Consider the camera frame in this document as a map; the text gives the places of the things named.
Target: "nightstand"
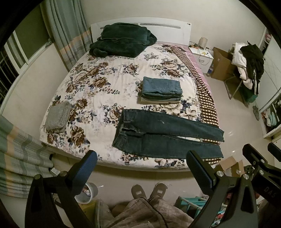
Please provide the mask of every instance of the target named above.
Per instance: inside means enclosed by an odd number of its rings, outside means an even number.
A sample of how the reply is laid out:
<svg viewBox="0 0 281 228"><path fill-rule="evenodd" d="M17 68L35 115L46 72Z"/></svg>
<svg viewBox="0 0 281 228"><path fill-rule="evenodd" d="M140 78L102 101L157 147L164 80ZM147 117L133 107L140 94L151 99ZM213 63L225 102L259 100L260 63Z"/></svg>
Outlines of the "nightstand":
<svg viewBox="0 0 281 228"><path fill-rule="evenodd" d="M193 47L189 48L196 58L199 67L201 68L202 72L206 74L212 64L213 57L211 54L206 50L196 49Z"/></svg>

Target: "headboard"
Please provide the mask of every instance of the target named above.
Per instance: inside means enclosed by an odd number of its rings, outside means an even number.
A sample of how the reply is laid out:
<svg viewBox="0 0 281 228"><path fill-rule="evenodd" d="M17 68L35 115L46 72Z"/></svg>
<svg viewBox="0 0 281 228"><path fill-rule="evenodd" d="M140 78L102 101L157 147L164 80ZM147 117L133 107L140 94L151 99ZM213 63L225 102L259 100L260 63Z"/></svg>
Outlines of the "headboard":
<svg viewBox="0 0 281 228"><path fill-rule="evenodd" d="M93 42L101 36L104 26L117 22L134 23L145 26L157 37L157 41L160 42L183 45L189 44L191 23L157 17L128 17L91 24Z"/></svg>

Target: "dark green blanket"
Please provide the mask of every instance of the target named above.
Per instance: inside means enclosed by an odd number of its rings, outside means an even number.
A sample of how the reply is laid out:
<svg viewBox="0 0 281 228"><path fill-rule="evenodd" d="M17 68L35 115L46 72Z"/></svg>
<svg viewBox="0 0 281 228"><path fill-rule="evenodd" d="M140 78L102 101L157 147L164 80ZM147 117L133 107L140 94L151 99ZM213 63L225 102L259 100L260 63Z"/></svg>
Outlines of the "dark green blanket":
<svg viewBox="0 0 281 228"><path fill-rule="evenodd" d="M157 38L146 27L115 23L104 27L101 36L90 45L90 49L99 57L118 55L135 58L156 41Z"/></svg>

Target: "toilet paper roll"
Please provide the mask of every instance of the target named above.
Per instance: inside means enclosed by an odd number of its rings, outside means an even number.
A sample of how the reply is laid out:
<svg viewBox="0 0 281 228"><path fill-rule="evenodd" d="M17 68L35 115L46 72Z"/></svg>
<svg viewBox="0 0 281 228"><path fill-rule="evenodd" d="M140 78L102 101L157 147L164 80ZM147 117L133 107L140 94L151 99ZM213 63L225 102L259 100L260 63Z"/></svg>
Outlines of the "toilet paper roll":
<svg viewBox="0 0 281 228"><path fill-rule="evenodd" d="M198 45L199 45L200 47L202 47L202 48L205 48L206 45L207 45L207 41L208 41L208 40L207 40L205 37L201 37L200 40L199 40L199 42L198 42Z"/></svg>

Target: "floral blanket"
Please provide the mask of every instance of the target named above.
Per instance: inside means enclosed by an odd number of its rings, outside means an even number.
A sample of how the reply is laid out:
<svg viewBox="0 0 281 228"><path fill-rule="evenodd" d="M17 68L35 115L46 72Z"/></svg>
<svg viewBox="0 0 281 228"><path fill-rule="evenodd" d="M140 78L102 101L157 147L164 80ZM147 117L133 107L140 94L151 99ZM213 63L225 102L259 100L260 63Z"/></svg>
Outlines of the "floral blanket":
<svg viewBox="0 0 281 228"><path fill-rule="evenodd" d="M144 76L178 80L183 90L181 102L141 103L139 93ZM112 147L112 142L124 108L200 121L197 94L194 76L167 44L149 46L136 58L100 58L86 53L65 77L49 105L50 108L63 101L71 103L65 132L57 134L45 129L48 108L40 127L40 140L80 158L89 149L94 150L99 165L187 169L183 159L138 157Z"/></svg>

